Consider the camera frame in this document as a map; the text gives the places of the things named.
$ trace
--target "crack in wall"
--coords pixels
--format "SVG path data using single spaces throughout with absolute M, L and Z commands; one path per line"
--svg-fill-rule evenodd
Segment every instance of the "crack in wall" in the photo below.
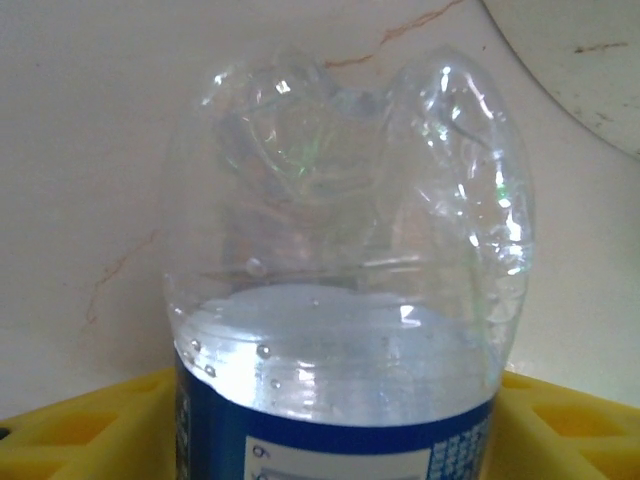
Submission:
M 364 55 L 362 57 L 357 57 L 357 58 L 347 58 L 345 60 L 327 60 L 324 63 L 324 66 L 326 68 L 341 68 L 341 67 L 347 67 L 349 65 L 357 65 L 360 63 L 365 63 L 368 60 L 371 60 L 385 43 L 391 40 L 395 40 L 396 38 L 400 38 L 411 30 L 415 30 L 417 28 L 423 27 L 424 25 L 431 22 L 432 20 L 435 20 L 436 18 L 444 15 L 447 12 L 447 10 L 449 10 L 451 7 L 458 5 L 462 2 L 464 2 L 464 0 L 452 0 L 451 2 L 447 3 L 444 7 L 438 10 L 430 10 L 426 13 L 423 13 L 419 17 L 400 25 L 399 27 L 387 29 L 384 33 L 384 36 L 382 37 L 382 40 L 378 44 L 378 48 L 376 52 L 374 53 L 370 53 L 369 55 Z
M 136 253 L 140 252 L 140 250 L 146 248 L 151 245 L 156 237 L 158 236 L 158 230 L 153 230 L 147 238 L 145 238 L 142 242 L 136 245 L 134 248 L 129 250 L 127 253 L 118 258 L 115 262 L 113 262 L 110 266 L 104 269 L 104 275 L 100 280 L 93 284 L 93 291 L 91 292 L 91 298 L 89 299 L 89 305 L 87 306 L 87 311 L 85 313 L 85 324 L 82 327 L 83 330 L 90 325 L 95 324 L 98 321 L 98 312 L 97 303 L 102 294 L 102 289 L 104 286 L 111 281 L 129 262 L 132 256 Z

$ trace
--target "printed number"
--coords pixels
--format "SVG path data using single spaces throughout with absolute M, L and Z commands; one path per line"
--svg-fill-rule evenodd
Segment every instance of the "printed number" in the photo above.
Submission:
M 269 452 L 267 452 L 260 445 L 254 445 L 252 451 L 253 451 L 253 456 L 256 458 L 271 458 L 271 455 L 269 455 Z M 256 480 L 268 480 L 268 479 L 267 477 L 261 475 L 261 476 L 258 476 Z

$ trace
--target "blue bottle label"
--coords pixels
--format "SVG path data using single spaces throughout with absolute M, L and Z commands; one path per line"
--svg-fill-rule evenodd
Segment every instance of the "blue bottle label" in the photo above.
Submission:
M 178 480 L 467 480 L 493 402 L 435 422 L 349 427 L 291 420 L 225 399 L 177 361 Z

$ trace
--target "water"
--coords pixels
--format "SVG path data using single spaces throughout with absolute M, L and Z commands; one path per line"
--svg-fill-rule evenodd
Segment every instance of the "water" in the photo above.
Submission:
M 211 300 L 179 327 L 186 367 L 223 397 L 282 417 L 388 426 L 485 402 L 501 365 L 482 333 L 384 294 L 278 285 Z

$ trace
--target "white surface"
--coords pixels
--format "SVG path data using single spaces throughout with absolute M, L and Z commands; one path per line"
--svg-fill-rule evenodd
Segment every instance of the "white surface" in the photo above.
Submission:
M 153 235 L 166 141 L 230 51 L 216 36 L 260 35 L 238 25 L 259 4 L 0 3 L 0 418 L 172 363 Z M 287 21 L 333 62 L 372 54 L 335 68 L 347 81 L 382 81 L 445 42 L 492 71 L 537 190 L 536 266 L 510 366 L 640 405 L 640 164 L 546 95 L 479 0 L 422 17 L 445 3 L 334 4 L 330 28 Z M 393 30 L 403 24 L 413 28 Z
M 266 449 L 269 458 L 252 455 L 256 447 Z M 354 472 L 358 472 L 360 478 L 407 479 L 427 478 L 431 449 L 388 455 L 338 455 L 299 450 L 247 437 L 244 458 L 244 480 L 252 480 L 261 472 L 285 478 L 317 478 L 312 475 L 322 472 L 323 478 L 349 480 Z
M 542 86 L 591 131 L 640 159 L 640 2 L 484 1 Z

